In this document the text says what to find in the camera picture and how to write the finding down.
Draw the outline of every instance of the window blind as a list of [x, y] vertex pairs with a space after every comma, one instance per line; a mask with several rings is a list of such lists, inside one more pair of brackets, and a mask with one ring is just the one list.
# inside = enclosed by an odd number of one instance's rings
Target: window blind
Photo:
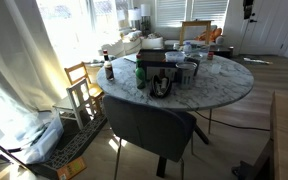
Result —
[[181, 26], [181, 21], [199, 19], [223, 28], [227, 4], [228, 0], [156, 0], [156, 26]]
[[185, 18], [186, 0], [156, 0], [156, 25], [181, 26]]
[[192, 20], [213, 20], [212, 24], [223, 28], [228, 0], [194, 0]]

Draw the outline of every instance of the wooden floor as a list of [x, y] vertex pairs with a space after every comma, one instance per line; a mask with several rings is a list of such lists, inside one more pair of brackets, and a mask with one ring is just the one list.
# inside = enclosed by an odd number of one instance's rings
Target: wooden floor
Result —
[[[254, 76], [252, 91], [242, 100], [213, 111], [213, 119], [236, 126], [269, 129], [269, 110], [274, 90], [288, 91], [288, 59], [277, 56], [260, 56], [257, 59], [272, 61], [273, 65], [246, 64], [242, 57], [235, 58], [247, 67]], [[197, 124], [207, 134], [208, 121], [195, 112]], [[231, 167], [243, 160], [253, 164], [263, 149], [269, 132], [232, 128], [212, 123], [211, 134], [207, 134], [210, 144], [205, 145], [194, 134], [194, 152], [187, 146], [185, 161], [185, 179], [230, 180], [237, 179], [231, 173]], [[74, 179], [113, 179], [117, 140], [111, 130], [99, 133], [83, 154], [87, 169]], [[118, 179], [161, 179], [155, 176], [158, 156], [126, 143], [122, 148]], [[0, 179], [10, 179], [7, 170]], [[24, 179], [44, 179], [27, 176]], [[180, 163], [168, 161], [166, 180], [180, 179]]]

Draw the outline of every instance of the lamp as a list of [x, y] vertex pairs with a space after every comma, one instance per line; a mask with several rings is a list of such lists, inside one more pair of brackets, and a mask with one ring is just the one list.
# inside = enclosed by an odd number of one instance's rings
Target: lamp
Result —
[[140, 29], [139, 20], [141, 20], [141, 10], [138, 8], [128, 10], [128, 19], [134, 21], [134, 27]]
[[118, 10], [117, 11], [117, 20], [118, 21], [122, 21], [124, 19], [125, 19], [124, 10]]
[[142, 16], [142, 32], [144, 35], [150, 33], [151, 26], [151, 6], [149, 4], [141, 4], [141, 16]]

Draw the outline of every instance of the round table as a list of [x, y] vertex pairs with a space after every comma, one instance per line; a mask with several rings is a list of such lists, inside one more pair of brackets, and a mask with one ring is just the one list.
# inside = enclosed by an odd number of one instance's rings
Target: round table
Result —
[[[182, 90], [173, 83], [171, 92], [163, 99], [150, 96], [150, 84], [137, 89], [135, 63], [124, 58], [112, 61], [114, 80], [107, 80], [102, 67], [97, 74], [97, 83], [105, 93], [129, 101], [143, 103], [174, 111], [193, 111], [225, 106], [246, 96], [253, 87], [252, 73], [239, 63], [214, 56], [213, 60], [201, 60], [198, 73], [191, 88]], [[218, 74], [213, 74], [213, 64], [220, 64]]]

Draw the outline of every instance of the doorway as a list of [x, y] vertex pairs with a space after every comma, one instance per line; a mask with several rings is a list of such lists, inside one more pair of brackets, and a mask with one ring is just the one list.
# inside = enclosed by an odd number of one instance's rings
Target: doorway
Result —
[[240, 54], [279, 55], [288, 46], [288, 0], [255, 0]]

